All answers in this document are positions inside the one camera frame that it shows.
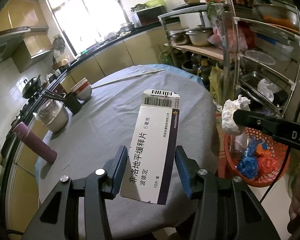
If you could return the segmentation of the red plastic bag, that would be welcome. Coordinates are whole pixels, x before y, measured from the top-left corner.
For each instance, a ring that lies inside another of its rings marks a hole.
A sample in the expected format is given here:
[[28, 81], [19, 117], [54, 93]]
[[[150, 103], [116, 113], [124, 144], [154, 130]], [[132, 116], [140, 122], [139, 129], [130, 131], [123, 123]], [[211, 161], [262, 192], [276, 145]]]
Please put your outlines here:
[[279, 166], [280, 162], [276, 157], [271, 155], [263, 155], [257, 157], [258, 174], [265, 176], [275, 171]]

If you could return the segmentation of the white plastic bag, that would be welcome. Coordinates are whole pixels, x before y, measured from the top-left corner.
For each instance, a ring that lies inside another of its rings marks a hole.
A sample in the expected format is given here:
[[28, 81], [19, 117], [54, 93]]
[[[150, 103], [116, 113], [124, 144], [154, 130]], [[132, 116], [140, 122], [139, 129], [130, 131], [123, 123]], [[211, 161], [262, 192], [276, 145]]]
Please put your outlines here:
[[268, 79], [262, 79], [257, 85], [257, 91], [265, 96], [270, 102], [274, 101], [274, 94], [282, 89]]

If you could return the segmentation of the microwave oven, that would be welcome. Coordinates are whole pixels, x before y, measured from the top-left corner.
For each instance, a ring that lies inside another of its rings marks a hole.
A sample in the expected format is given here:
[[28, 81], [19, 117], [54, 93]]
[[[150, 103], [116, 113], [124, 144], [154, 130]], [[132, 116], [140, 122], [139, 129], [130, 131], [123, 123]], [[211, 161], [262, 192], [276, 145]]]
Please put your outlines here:
[[159, 22], [158, 16], [165, 14], [166, 12], [167, 10], [164, 5], [143, 9], [135, 13], [136, 22], [140, 26]]

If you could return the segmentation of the black chopstick holder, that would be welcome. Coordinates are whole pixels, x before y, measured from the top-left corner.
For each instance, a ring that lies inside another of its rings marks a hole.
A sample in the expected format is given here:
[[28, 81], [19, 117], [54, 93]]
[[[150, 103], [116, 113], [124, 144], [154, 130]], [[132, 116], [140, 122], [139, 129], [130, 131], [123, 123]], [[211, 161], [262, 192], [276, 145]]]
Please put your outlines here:
[[65, 95], [64, 105], [68, 107], [73, 115], [77, 114], [82, 108], [82, 104], [78, 101], [74, 93], [68, 93]]

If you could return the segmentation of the stacked red white bowls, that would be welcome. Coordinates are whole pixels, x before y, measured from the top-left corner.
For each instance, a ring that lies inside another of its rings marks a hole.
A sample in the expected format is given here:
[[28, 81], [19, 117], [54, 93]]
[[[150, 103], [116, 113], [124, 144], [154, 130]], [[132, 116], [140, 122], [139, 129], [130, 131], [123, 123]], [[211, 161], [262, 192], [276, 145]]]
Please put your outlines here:
[[89, 81], [84, 77], [71, 88], [71, 92], [80, 101], [87, 101], [92, 96], [92, 88]]

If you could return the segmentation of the range hood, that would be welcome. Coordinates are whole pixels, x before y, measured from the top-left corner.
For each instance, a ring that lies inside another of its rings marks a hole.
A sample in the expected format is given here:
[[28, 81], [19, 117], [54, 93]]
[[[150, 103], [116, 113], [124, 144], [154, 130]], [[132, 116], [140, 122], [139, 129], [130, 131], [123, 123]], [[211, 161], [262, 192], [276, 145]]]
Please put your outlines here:
[[24, 26], [0, 31], [0, 63], [12, 55], [26, 33], [46, 32], [48, 29], [48, 26]]

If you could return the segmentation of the blue plastic bag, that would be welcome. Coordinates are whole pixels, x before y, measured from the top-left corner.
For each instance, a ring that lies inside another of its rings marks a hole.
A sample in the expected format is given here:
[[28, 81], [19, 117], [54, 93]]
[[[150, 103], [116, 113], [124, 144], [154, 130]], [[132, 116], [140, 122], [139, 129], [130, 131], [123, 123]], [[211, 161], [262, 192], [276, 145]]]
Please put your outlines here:
[[254, 156], [257, 146], [261, 146], [262, 150], [268, 149], [267, 143], [263, 139], [257, 141], [255, 137], [252, 137], [244, 150], [240, 162], [236, 166], [240, 174], [248, 179], [254, 179], [258, 173], [257, 158]]

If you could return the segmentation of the red plastic basket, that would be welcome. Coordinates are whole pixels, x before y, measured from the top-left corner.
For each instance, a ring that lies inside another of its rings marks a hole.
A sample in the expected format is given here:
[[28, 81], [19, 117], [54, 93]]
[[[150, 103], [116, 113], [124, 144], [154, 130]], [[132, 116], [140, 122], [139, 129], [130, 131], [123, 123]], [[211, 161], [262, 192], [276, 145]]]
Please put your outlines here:
[[240, 176], [250, 186], [266, 187], [279, 175], [287, 146], [253, 128], [224, 136], [227, 176]]

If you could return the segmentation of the black wok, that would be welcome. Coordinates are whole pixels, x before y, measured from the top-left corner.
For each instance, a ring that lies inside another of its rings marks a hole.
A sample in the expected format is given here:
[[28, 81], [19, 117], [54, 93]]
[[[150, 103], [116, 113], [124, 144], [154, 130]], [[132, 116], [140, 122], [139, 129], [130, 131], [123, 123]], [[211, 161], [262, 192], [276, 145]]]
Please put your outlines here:
[[33, 77], [30, 80], [24, 79], [25, 87], [23, 88], [23, 98], [31, 98], [41, 86], [41, 75]]

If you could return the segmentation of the metal kitchen rack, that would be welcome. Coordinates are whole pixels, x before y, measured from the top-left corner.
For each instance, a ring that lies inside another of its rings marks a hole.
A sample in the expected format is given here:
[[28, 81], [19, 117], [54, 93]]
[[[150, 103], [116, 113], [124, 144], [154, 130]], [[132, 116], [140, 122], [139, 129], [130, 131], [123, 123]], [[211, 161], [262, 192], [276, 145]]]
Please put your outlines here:
[[[217, 107], [239, 95], [253, 111], [294, 120], [300, 114], [300, 10], [292, 0], [183, 0], [183, 5], [159, 16], [163, 27], [177, 16], [198, 16], [166, 30], [168, 57], [183, 67], [186, 53], [192, 68], [211, 92]], [[213, 29], [211, 46], [194, 46], [186, 32]], [[262, 79], [282, 90], [270, 102], [257, 91]]]

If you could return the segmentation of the steel pot on shelf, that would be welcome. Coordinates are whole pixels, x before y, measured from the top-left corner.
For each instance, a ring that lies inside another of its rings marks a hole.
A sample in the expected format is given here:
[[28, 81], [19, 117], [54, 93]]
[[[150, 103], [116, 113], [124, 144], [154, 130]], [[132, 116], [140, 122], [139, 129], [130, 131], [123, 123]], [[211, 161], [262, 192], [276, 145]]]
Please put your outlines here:
[[208, 41], [210, 36], [213, 35], [212, 28], [206, 27], [197, 27], [190, 29], [186, 32], [186, 35], [189, 36], [191, 43], [197, 47], [207, 47], [211, 46], [212, 43]]

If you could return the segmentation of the white medicine box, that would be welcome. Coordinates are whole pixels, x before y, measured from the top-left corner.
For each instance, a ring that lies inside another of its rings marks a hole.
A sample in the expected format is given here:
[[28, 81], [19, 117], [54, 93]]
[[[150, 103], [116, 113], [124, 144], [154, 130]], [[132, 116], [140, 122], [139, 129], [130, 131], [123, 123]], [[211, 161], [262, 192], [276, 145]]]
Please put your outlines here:
[[147, 89], [132, 136], [121, 197], [164, 205], [170, 187], [180, 115], [180, 96]]

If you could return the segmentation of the purple thermos bottle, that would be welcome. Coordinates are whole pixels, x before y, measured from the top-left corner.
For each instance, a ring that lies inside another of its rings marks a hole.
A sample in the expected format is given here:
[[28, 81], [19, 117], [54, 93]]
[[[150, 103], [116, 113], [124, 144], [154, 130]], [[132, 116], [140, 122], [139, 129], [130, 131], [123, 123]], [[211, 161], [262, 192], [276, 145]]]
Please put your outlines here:
[[57, 152], [51, 149], [45, 142], [36, 136], [23, 122], [20, 122], [13, 129], [16, 135], [29, 149], [50, 164], [57, 159]]

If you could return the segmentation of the green basin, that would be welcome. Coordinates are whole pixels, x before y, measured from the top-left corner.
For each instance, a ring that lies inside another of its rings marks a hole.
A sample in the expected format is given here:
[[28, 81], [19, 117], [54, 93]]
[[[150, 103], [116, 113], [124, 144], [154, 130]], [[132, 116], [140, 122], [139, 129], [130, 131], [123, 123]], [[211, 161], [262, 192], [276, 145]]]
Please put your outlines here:
[[164, 6], [166, 7], [166, 3], [164, 0], [151, 0], [145, 3], [145, 6], [148, 8], [157, 7], [157, 6]]

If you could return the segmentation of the grey tablecloth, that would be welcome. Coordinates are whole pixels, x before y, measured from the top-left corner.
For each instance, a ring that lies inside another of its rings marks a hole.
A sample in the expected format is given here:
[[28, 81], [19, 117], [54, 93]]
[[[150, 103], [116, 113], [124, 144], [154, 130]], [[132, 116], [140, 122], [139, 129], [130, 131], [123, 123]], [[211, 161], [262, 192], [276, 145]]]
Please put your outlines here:
[[[53, 164], [37, 160], [40, 200], [49, 195], [61, 176], [86, 177], [113, 158], [121, 145], [130, 145], [141, 95], [147, 89], [169, 90], [180, 95], [177, 144], [199, 166], [216, 172], [219, 149], [216, 107], [201, 80], [168, 65], [137, 65], [99, 80], [91, 99], [69, 119], [66, 128], [57, 134], [47, 133], [44, 142], [57, 152], [57, 159]], [[178, 172], [173, 170], [165, 205], [120, 196], [106, 205], [112, 236], [127, 239], [168, 227], [178, 229], [186, 237], [197, 202], [187, 198]]]

